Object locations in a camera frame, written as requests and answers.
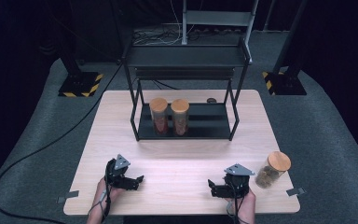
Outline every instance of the jar with orange lid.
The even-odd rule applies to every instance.
[[[267,189],[288,171],[291,165],[292,163],[286,154],[280,151],[273,151],[269,153],[263,166],[258,171],[255,183],[258,187]]]
[[[185,135],[188,132],[188,109],[190,104],[186,99],[172,101],[172,126],[175,135]]]
[[[168,102],[164,98],[155,98],[150,101],[150,113],[153,120],[153,128],[156,134],[165,134],[168,131]]]

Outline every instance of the cork lid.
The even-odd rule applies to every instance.
[[[154,112],[160,113],[163,112],[167,106],[167,100],[165,100],[164,98],[155,98],[152,101],[150,101],[150,109],[153,110]]]
[[[280,151],[269,153],[268,162],[275,170],[282,172],[289,170],[292,165],[289,157]]]
[[[176,113],[184,113],[188,110],[190,105],[188,104],[188,101],[185,99],[177,99],[172,101],[171,109]]]

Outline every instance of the camera stand base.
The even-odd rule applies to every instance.
[[[263,77],[271,95],[307,95],[298,77],[290,77],[282,72],[279,75],[263,72]]]
[[[66,97],[93,96],[102,78],[103,75],[96,72],[82,72],[80,82],[76,82],[68,76],[63,82],[58,95]]]

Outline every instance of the yellow black hazard tape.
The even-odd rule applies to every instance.
[[[59,96],[65,96],[65,97],[90,97],[93,96],[94,93],[97,91],[101,79],[103,78],[103,74],[99,74],[98,76],[93,77],[94,80],[89,80],[89,86],[84,88],[66,88],[71,90],[66,91],[59,91]]]
[[[263,72],[263,78],[266,81],[267,90],[268,90],[269,94],[275,95],[276,91],[274,89],[274,86],[272,85],[271,76],[274,76],[274,74],[269,73],[269,72]]]

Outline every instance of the dark background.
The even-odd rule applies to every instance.
[[[0,0],[0,167],[34,112],[49,68],[59,58],[43,7],[46,2],[61,22],[64,40],[74,58],[114,62],[121,55],[118,28],[108,1],[43,1]],[[135,25],[159,24],[174,18],[167,0],[125,2],[122,9]],[[172,2],[181,20],[182,1]],[[189,8],[200,5],[200,0],[189,2]],[[267,22],[269,30],[290,30],[300,1],[276,1],[267,21],[271,2],[260,1],[254,29],[263,30]],[[247,2],[233,0],[223,5],[217,0],[203,3],[203,8],[209,10],[250,7]],[[284,65],[300,66],[324,88],[358,144],[358,1],[309,1]]]

